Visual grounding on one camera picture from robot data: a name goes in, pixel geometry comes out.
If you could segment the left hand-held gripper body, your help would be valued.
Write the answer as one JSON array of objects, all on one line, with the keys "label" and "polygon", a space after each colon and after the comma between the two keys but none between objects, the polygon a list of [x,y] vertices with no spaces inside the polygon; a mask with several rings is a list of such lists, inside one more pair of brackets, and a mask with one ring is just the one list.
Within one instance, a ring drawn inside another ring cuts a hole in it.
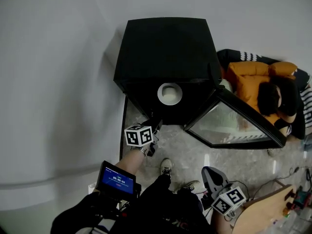
[{"label": "left hand-held gripper body", "polygon": [[160,126],[134,125],[124,130],[127,146],[141,148],[148,146],[147,156],[153,156],[158,148],[159,138],[156,136]]}]

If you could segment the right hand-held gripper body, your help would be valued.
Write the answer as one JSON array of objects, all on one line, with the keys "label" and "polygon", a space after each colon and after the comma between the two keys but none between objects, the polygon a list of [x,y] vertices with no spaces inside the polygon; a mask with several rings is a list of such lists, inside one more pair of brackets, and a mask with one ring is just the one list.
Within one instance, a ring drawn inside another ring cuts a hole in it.
[{"label": "right hand-held gripper body", "polygon": [[235,211],[246,201],[246,196],[239,186],[228,184],[224,187],[211,188],[213,202],[211,207],[222,215]]}]

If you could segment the white round plate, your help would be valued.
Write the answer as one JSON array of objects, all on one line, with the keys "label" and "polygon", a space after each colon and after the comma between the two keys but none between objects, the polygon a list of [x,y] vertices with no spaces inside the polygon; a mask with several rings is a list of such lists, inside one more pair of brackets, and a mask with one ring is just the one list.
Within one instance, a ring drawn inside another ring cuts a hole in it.
[{"label": "white round plate", "polygon": [[182,89],[176,83],[164,83],[157,91],[159,101],[167,106],[178,104],[183,96]]}]

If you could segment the black cabinet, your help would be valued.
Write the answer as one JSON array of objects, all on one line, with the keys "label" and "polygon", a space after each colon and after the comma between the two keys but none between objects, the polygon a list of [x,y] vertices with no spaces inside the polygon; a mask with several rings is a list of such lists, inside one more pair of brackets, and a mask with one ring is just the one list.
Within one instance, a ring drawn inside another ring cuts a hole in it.
[{"label": "black cabinet", "polygon": [[[148,119],[165,125],[185,125],[221,80],[220,64],[205,19],[148,18],[128,21],[114,81]],[[158,88],[176,83],[181,101],[162,104]]]}]

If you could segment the person's left forearm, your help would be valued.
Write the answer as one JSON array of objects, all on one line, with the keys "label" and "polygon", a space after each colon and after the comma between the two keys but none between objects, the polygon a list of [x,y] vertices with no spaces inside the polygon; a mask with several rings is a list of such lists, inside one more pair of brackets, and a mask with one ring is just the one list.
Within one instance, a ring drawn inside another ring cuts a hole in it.
[{"label": "person's left forearm", "polygon": [[135,175],[145,159],[144,154],[139,149],[129,151],[115,166]]}]

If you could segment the person's right forearm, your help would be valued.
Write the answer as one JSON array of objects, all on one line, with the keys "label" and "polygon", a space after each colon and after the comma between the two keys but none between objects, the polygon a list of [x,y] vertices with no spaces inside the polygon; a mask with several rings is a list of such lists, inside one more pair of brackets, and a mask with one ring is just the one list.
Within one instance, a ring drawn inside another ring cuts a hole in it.
[{"label": "person's right forearm", "polygon": [[215,210],[212,213],[211,226],[214,228],[215,234],[232,234],[233,232],[230,222]]}]

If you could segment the glass cabinet door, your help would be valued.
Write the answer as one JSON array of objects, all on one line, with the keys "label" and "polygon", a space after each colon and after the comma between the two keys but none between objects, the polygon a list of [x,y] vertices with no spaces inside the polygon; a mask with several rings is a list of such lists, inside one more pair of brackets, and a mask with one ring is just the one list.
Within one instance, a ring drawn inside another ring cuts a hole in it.
[{"label": "glass cabinet door", "polygon": [[[221,131],[216,112],[220,102],[237,113],[238,130],[230,133]],[[286,143],[286,137],[277,128],[224,86],[213,89],[183,130],[214,149],[276,149],[284,147]]]}]

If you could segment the person's right shoe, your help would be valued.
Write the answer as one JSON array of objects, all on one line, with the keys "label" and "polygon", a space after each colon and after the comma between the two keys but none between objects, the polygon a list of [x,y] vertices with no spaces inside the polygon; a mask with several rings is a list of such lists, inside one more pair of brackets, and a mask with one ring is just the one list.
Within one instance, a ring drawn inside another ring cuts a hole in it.
[{"label": "person's right shoe", "polygon": [[190,192],[196,192],[198,189],[200,189],[200,187],[201,187],[201,183],[198,180],[193,180],[183,185],[181,188],[178,189],[178,191],[186,189]]}]

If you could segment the person's shoe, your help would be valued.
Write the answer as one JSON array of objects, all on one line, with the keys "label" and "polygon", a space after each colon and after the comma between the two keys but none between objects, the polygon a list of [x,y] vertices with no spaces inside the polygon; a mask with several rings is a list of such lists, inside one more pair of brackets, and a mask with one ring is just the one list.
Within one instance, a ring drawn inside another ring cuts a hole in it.
[{"label": "person's shoe", "polygon": [[181,188],[178,189],[178,191],[186,189],[190,192],[196,192],[198,189],[200,189],[200,187],[201,187],[201,183],[198,180],[193,180],[183,185]]},{"label": "person's shoe", "polygon": [[171,178],[172,173],[172,162],[169,158],[163,159],[160,165],[160,175],[161,176],[167,176]]}]

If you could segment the wooden table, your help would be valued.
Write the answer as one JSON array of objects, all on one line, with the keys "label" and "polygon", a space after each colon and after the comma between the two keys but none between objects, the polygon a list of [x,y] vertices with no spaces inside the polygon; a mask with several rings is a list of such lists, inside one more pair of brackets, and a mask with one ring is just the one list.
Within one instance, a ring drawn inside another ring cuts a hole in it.
[{"label": "wooden table", "polygon": [[258,234],[288,216],[293,209],[296,186],[278,183],[281,188],[243,204],[232,234]]}]

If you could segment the person's left shoe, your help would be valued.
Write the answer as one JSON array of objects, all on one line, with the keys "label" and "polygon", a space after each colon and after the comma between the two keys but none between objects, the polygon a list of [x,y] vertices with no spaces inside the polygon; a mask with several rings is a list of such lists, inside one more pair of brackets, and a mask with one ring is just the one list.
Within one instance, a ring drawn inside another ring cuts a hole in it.
[{"label": "person's left shoe", "polygon": [[163,159],[160,165],[160,175],[161,176],[167,176],[171,178],[172,173],[172,162],[169,158]]}]

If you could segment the small monitor with blue screen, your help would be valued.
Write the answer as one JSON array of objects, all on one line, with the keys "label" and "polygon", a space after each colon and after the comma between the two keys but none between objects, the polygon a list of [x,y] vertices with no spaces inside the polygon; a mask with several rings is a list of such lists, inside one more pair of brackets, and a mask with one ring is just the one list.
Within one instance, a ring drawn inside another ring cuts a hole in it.
[{"label": "small monitor with blue screen", "polygon": [[108,161],[103,161],[96,183],[96,190],[118,201],[132,201],[139,198],[141,185],[136,182],[135,175]]}]

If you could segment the light green knitted blanket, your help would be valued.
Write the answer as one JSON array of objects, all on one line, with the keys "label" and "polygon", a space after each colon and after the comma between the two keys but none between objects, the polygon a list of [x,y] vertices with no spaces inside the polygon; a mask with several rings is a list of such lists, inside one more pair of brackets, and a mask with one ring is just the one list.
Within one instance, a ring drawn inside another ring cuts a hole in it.
[{"label": "light green knitted blanket", "polygon": [[216,107],[216,112],[222,132],[230,133],[238,130],[237,113],[233,109],[220,102]]}]

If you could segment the red and green device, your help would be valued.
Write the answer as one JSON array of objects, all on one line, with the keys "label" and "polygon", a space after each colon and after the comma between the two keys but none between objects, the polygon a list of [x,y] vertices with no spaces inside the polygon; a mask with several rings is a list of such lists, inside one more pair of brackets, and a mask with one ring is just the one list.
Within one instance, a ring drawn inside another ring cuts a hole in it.
[{"label": "red and green device", "polygon": [[300,216],[304,209],[312,209],[312,191],[303,191],[302,186],[300,186],[295,193],[291,190],[284,199],[286,201],[290,198],[293,199],[293,202],[286,203],[286,207],[283,210],[284,217],[288,217],[291,211]]}]

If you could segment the black white striped sofa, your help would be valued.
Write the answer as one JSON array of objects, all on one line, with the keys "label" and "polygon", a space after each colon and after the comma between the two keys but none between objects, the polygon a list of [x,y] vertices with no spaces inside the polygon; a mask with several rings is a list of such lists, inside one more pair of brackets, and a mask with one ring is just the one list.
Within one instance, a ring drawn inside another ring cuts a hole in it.
[{"label": "black white striped sofa", "polygon": [[[224,49],[224,50],[218,51],[217,57],[218,57],[219,64],[221,67],[222,77],[224,79],[226,79],[228,66],[231,62],[257,61],[257,62],[262,62],[268,65],[271,65],[276,62],[284,62],[281,60],[276,60],[273,58],[261,56],[258,54],[253,54],[253,53],[244,52],[244,51],[231,50],[231,49]],[[310,86],[312,75],[299,69],[298,67],[293,75],[295,76],[295,83],[300,92],[301,99],[304,103],[303,113],[305,117],[305,136],[306,136],[307,131],[309,129],[312,130],[312,87]]]}]

